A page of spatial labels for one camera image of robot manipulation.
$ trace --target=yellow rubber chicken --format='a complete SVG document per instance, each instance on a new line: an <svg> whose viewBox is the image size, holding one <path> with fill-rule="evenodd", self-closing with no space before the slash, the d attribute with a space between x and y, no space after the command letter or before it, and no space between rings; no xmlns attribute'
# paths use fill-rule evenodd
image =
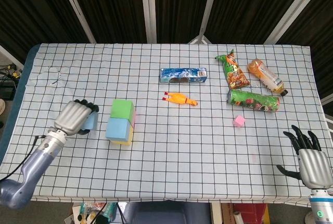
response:
<svg viewBox="0 0 333 224"><path fill-rule="evenodd" d="M164 95L168 95L168 96L171 96L171 97L170 98L162 98L162 100L166 100L166 101L173 102L173 103L180 103L180 104L188 103L191 106L197 106L198 105L196 100L191 100L191 99L187 98L184 94L181 94L181 93L164 93Z"/></svg>

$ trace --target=chip bag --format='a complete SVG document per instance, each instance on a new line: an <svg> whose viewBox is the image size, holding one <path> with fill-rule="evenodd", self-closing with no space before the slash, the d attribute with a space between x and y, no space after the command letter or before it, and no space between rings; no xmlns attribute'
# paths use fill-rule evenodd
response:
<svg viewBox="0 0 333 224"><path fill-rule="evenodd" d="M224 63L224 73L230 89L242 88L250 84L243 71L236 63L233 49L230 54L220 55L215 57L215 59L221 60Z"/></svg>

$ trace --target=robotic hand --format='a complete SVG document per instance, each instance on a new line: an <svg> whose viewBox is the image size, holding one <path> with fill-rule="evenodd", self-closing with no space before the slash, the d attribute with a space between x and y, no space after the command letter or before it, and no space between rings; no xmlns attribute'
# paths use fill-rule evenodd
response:
<svg viewBox="0 0 333 224"><path fill-rule="evenodd" d="M98 110L97 105L85 99L70 101L56 118L55 128L51 127L46 136L36 137L36 140L43 140L27 161L22 162L25 162L21 169L23 182L7 179L11 174L0 180L0 203L13 209L23 208L30 201L39 179L65 145L66 137L88 133L80 128L88 116Z"/></svg>
<svg viewBox="0 0 333 224"><path fill-rule="evenodd" d="M309 138L299 128L292 125L297 138L289 132L284 134L289 137L296 151L299 161L299 172L285 170L277 165L278 170L289 177L302 180L303 184L311 189L310 204L314 219L317 224L333 224L333 197L327 192L333 185L333 176L326 154L322 151L318 138L308 131Z"/></svg>

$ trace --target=green block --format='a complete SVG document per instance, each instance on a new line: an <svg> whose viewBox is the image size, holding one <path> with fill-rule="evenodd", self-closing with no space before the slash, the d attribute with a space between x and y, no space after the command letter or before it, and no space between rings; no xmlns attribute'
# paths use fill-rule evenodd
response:
<svg viewBox="0 0 333 224"><path fill-rule="evenodd" d="M133 124L134 106L133 102L125 99L114 99L111 109L111 117L125 118Z"/></svg>

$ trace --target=green snack bag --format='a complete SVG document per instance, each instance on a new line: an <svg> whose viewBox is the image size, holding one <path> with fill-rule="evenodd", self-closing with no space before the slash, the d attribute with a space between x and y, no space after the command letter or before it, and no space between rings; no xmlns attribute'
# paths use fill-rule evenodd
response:
<svg viewBox="0 0 333 224"><path fill-rule="evenodd" d="M224 64L224 73L230 89L242 88L250 84L235 60L234 50L230 54L215 57Z"/></svg>
<svg viewBox="0 0 333 224"><path fill-rule="evenodd" d="M244 106L258 111L269 112L277 111L280 106L280 99L278 97L248 93L240 90L229 90L227 102L237 106Z"/></svg>

